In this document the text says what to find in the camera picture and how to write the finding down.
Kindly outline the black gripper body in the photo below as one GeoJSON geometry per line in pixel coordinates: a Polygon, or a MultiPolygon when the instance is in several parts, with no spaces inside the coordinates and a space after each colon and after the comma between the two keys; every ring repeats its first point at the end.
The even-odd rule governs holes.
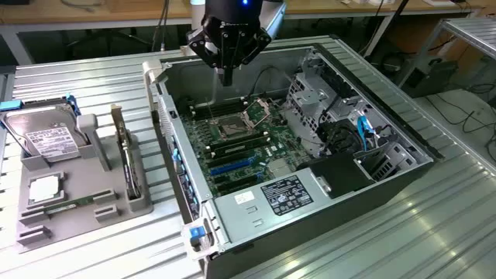
{"type": "Polygon", "coordinates": [[[262,1],[206,1],[202,18],[202,30],[214,46],[221,51],[222,32],[228,29],[246,29],[252,32],[260,27],[260,12],[262,1]]]}

